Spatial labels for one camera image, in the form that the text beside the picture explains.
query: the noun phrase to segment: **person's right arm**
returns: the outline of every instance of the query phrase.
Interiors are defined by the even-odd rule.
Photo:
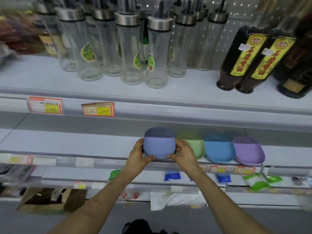
[[[213,216],[224,234],[269,234],[270,232],[242,210],[199,167],[193,149],[185,140],[177,140],[179,154],[170,154],[179,167],[201,190]]]

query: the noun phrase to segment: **floor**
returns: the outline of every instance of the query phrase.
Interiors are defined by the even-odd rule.
[[[0,202],[1,234],[44,234],[53,228],[64,216],[43,216],[23,214],[15,211],[18,202]],[[303,210],[289,209],[245,209],[256,220],[273,233],[310,234],[310,214]],[[149,203],[137,203],[124,207],[116,204],[100,234],[119,234],[127,222],[145,219],[153,232],[165,229],[179,234],[221,233],[209,208],[191,209],[189,206],[166,207],[162,211],[150,211]]]

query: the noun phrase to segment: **green and white package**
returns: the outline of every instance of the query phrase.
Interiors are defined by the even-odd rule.
[[[243,179],[245,180],[247,185],[249,185],[250,188],[255,192],[271,188],[264,176],[259,173],[255,173],[251,176],[243,176]]]
[[[114,179],[122,170],[113,170],[110,174],[110,177],[108,178],[108,181],[110,182],[112,179]]]
[[[282,182],[283,179],[281,177],[276,177],[276,176],[266,176],[268,183],[273,184],[277,182]]]

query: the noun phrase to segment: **person's left hand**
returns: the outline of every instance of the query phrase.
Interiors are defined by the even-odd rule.
[[[129,154],[126,165],[122,169],[123,172],[130,175],[132,180],[144,170],[147,164],[156,159],[155,156],[143,157],[143,141],[144,138],[141,138],[135,143]]]

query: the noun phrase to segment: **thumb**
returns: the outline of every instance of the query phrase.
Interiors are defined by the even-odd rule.
[[[150,162],[154,161],[155,159],[156,159],[156,156],[144,157],[144,160],[146,161],[146,165],[149,164]]]
[[[169,154],[169,158],[171,159],[171,160],[173,160],[173,161],[177,161],[177,154],[174,154],[174,153],[171,153],[171,154]]]

